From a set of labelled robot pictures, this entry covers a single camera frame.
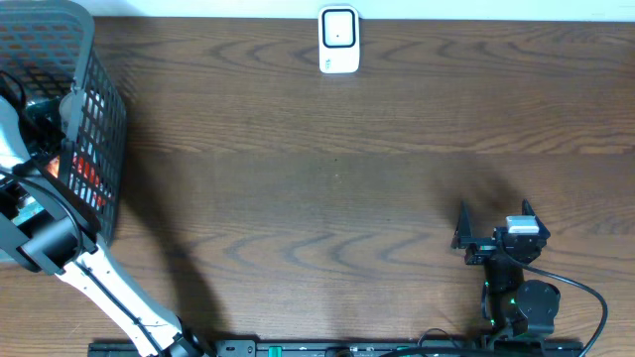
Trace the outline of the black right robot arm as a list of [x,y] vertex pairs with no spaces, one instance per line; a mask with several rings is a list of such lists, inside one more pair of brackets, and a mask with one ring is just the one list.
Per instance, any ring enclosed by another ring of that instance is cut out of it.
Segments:
[[491,236],[477,237],[463,203],[451,242],[453,249],[465,252],[467,265],[484,268],[481,308],[492,333],[482,344],[489,349],[514,340],[541,343],[554,332],[560,308],[558,288],[524,277],[524,267],[541,255],[550,231],[528,200],[522,202],[520,215],[508,216],[505,222]]

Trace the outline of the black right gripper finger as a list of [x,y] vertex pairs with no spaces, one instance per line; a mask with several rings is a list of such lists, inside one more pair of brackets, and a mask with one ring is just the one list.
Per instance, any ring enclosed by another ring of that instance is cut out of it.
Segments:
[[528,199],[524,199],[521,204],[522,214],[526,216],[536,217],[537,214]]
[[472,237],[471,223],[467,205],[464,201],[460,203],[458,221],[454,231],[455,239],[469,239]]

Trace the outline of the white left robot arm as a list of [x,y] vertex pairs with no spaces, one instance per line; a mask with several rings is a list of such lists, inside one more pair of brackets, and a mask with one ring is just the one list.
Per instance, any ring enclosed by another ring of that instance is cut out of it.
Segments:
[[76,189],[32,155],[22,112],[1,101],[1,248],[19,265],[83,292],[117,323],[142,356],[212,356],[170,310],[149,297],[112,257],[101,225]]

